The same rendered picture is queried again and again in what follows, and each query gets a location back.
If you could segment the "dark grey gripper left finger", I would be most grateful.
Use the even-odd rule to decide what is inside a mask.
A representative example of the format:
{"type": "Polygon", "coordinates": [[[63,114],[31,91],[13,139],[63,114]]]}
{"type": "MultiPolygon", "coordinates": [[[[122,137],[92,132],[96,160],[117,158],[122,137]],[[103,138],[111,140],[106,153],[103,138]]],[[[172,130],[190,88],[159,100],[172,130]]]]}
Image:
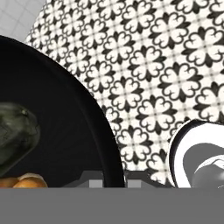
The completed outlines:
{"type": "Polygon", "coordinates": [[[65,188],[103,188],[103,174],[101,171],[84,171],[78,180],[75,180],[65,188]]]}

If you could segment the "orange-brown chicken drumstick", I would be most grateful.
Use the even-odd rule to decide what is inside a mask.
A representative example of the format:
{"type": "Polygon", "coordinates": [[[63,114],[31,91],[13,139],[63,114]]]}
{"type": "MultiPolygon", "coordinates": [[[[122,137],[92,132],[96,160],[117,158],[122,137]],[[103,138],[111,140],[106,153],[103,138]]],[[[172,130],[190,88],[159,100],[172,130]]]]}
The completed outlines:
{"type": "Polygon", "coordinates": [[[38,188],[47,187],[45,180],[38,174],[26,173],[19,177],[0,178],[0,188],[38,188]]]}

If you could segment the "dark green cucumber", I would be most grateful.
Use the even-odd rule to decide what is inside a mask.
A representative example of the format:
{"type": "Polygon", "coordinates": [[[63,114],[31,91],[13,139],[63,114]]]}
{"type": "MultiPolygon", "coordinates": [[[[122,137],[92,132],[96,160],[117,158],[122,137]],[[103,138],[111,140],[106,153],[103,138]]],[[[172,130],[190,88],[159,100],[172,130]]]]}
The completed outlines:
{"type": "Polygon", "coordinates": [[[38,118],[15,102],[0,102],[0,177],[39,143],[38,118]]]}

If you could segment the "black round plate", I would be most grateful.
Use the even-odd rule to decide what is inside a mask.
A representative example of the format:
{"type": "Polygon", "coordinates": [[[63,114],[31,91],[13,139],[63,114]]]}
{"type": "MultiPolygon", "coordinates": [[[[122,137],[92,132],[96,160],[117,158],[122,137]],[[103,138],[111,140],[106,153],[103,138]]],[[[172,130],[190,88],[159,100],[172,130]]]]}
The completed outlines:
{"type": "Polygon", "coordinates": [[[2,35],[0,102],[29,109],[41,131],[38,145],[0,179],[35,173],[63,187],[84,171],[101,171],[104,186],[124,185],[120,152],[95,98],[56,61],[2,35]]]}

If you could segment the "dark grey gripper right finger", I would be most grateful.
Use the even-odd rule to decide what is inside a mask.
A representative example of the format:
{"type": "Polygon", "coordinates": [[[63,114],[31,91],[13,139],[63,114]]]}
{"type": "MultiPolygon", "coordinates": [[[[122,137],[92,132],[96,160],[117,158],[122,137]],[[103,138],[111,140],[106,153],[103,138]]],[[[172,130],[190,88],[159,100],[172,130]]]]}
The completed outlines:
{"type": "Polygon", "coordinates": [[[157,188],[159,184],[151,180],[145,171],[127,171],[125,173],[126,186],[128,188],[157,188]]]}

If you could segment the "white bowl with black rim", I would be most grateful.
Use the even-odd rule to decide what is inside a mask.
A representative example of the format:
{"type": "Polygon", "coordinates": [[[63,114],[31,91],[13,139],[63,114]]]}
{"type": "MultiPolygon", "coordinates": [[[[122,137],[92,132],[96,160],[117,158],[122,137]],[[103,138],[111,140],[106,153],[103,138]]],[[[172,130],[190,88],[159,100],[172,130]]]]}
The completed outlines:
{"type": "Polygon", "coordinates": [[[177,188],[224,190],[224,124],[185,122],[171,138],[168,161],[177,188]]]}

